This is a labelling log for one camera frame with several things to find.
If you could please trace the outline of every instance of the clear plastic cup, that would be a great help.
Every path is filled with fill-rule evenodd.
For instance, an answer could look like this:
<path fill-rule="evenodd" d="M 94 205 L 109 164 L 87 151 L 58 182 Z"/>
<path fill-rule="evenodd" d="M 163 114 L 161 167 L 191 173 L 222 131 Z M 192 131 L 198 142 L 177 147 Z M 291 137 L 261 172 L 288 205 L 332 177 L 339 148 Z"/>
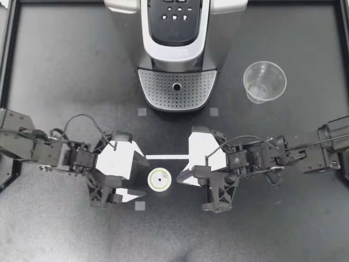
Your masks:
<path fill-rule="evenodd" d="M 247 98 L 255 104 L 278 99 L 285 91 L 284 71 L 272 62 L 260 61 L 247 67 L 243 77 Z"/>

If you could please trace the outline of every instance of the drip tray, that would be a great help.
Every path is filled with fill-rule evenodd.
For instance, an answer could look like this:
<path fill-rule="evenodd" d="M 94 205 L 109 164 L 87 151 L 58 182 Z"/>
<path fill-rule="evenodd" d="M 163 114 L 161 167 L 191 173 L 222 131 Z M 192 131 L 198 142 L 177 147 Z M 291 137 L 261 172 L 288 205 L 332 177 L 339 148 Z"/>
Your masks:
<path fill-rule="evenodd" d="M 216 70 L 198 73 L 164 73 L 138 70 L 150 106 L 162 111 L 193 111 L 202 108 L 217 76 Z"/>

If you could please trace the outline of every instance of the silver coffee machine panel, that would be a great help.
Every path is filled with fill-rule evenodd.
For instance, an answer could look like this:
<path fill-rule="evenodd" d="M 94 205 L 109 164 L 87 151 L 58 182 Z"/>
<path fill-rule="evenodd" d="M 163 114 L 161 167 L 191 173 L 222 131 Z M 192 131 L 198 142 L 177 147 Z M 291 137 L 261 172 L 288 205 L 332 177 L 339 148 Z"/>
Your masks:
<path fill-rule="evenodd" d="M 248 0 L 104 0 L 149 105 L 162 111 L 208 101 Z"/>

